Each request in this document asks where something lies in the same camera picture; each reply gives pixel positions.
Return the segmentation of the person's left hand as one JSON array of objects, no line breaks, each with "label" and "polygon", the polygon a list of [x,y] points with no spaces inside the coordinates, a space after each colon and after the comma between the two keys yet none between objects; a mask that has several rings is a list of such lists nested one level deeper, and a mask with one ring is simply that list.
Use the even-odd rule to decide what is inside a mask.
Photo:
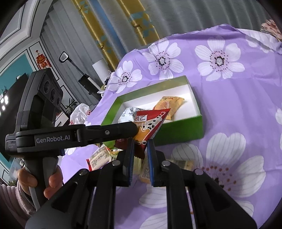
[{"label": "person's left hand", "polygon": [[[21,168],[17,172],[17,177],[22,190],[30,195],[29,188],[37,186],[36,178],[30,174],[25,168]],[[63,186],[63,174],[59,166],[56,172],[49,177],[49,185],[44,190],[44,196],[50,199]]]}]

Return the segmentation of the pink sleeve forearm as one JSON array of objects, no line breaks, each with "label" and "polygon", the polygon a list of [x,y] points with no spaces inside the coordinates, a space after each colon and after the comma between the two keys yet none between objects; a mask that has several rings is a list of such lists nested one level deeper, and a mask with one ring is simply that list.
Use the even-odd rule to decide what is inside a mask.
[{"label": "pink sleeve forearm", "polygon": [[32,198],[23,191],[19,182],[16,186],[1,184],[1,213],[12,217],[24,227],[35,212]]}]

